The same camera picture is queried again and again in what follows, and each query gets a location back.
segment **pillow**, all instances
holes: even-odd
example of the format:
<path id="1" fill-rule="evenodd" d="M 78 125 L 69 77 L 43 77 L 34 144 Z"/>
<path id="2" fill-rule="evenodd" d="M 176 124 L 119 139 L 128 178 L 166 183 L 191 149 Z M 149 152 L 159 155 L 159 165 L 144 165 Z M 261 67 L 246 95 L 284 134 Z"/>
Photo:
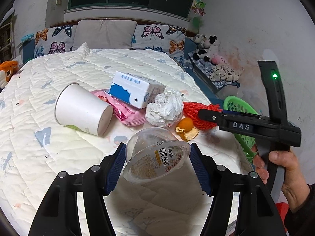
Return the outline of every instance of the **pillow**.
<path id="1" fill-rule="evenodd" d="M 35 39 L 34 58 L 72 51 L 76 29 L 77 26 L 66 25 L 38 31 Z"/>
<path id="2" fill-rule="evenodd" d="M 186 29 L 165 25 L 137 25 L 132 39 L 135 50 L 164 52 L 183 64 Z"/>
<path id="3" fill-rule="evenodd" d="M 132 20 L 91 20 L 78 23 L 73 50 L 87 43 L 90 49 L 131 49 L 137 22 Z"/>

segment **milk carton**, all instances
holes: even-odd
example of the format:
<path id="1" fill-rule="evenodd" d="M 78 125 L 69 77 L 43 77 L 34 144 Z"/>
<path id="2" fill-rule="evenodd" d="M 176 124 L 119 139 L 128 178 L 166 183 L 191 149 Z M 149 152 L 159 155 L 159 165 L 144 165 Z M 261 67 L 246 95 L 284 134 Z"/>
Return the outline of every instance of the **milk carton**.
<path id="1" fill-rule="evenodd" d="M 165 85 L 158 81 L 117 71 L 109 94 L 141 109 L 154 102 L 155 96 L 164 90 Z"/>

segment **cloth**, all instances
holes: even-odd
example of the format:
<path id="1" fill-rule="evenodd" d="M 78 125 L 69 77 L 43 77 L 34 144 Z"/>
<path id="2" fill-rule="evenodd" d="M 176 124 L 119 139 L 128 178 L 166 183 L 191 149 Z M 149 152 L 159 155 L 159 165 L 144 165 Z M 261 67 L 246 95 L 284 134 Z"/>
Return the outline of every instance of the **cloth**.
<path id="1" fill-rule="evenodd" d="M 315 184 L 309 186 L 310 194 L 304 206 L 294 214 L 289 209 L 284 225 L 290 236 L 311 236 L 315 234 Z"/>
<path id="2" fill-rule="evenodd" d="M 137 25 L 131 47 L 164 52 L 183 65 L 186 28 L 167 25 Z"/>
<path id="3" fill-rule="evenodd" d="M 60 171 L 83 173 L 113 154 L 121 142 L 151 127 L 148 123 L 127 127 L 113 116 L 105 134 L 97 137 L 57 124 L 55 102 L 65 86 L 77 82 L 88 91 L 106 89 L 117 70 L 161 82 L 185 93 L 187 101 L 209 104 L 193 78 L 161 52 L 90 50 L 85 44 L 74 52 L 27 62 L 0 94 L 0 207 L 20 236 L 28 235 L 36 210 Z M 193 142 L 234 173 L 252 170 L 230 132 L 203 131 Z M 230 223 L 238 211 L 239 195 L 234 195 Z M 200 235 L 211 202 L 190 160 L 141 186 L 120 176 L 116 189 L 105 197 L 117 236 Z M 88 236 L 82 193 L 78 193 L 78 212 L 82 236 Z"/>
<path id="4" fill-rule="evenodd" d="M 26 36 L 23 36 L 22 38 L 21 38 L 21 42 L 25 42 L 25 41 L 27 41 L 27 40 L 29 40 L 29 39 L 32 39 L 34 37 L 34 34 L 28 34 L 28 35 L 26 35 Z"/>
<path id="5" fill-rule="evenodd" d="M 131 49 L 131 40 L 137 22 L 132 20 L 92 20 L 78 23 L 73 50 L 83 43 L 91 49 Z"/>
<path id="6" fill-rule="evenodd" d="M 215 66 L 215 70 L 210 75 L 211 81 L 230 81 L 235 82 L 238 80 L 240 74 L 233 70 L 227 64 L 218 64 Z"/>
<path id="7" fill-rule="evenodd" d="M 34 58 L 72 51 L 76 29 L 75 25 L 66 25 L 38 31 L 35 37 Z"/>

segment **windowsill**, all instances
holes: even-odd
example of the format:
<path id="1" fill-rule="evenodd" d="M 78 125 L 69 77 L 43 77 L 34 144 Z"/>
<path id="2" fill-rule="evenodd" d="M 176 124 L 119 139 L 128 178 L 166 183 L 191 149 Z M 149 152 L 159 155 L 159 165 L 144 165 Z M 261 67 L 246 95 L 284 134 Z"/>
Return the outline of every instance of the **windowsill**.
<path id="1" fill-rule="evenodd" d="M 64 22 L 85 18 L 130 18 L 188 27 L 189 20 L 164 11 L 132 6 L 91 6 L 64 11 Z"/>

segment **plastic cup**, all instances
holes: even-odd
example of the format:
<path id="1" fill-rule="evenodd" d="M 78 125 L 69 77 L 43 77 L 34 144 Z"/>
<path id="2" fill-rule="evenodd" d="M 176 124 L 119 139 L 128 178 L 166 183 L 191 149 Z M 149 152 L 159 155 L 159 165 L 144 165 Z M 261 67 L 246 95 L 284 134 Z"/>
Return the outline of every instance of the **plastic cup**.
<path id="1" fill-rule="evenodd" d="M 104 135 L 113 114 L 113 107 L 73 82 L 59 94 L 55 104 L 58 124 L 93 135 Z"/>
<path id="2" fill-rule="evenodd" d="M 126 146 L 127 165 L 123 177 L 135 184 L 161 178 L 182 167 L 190 151 L 190 144 L 177 140 L 167 129 L 144 129 L 136 133 Z"/>

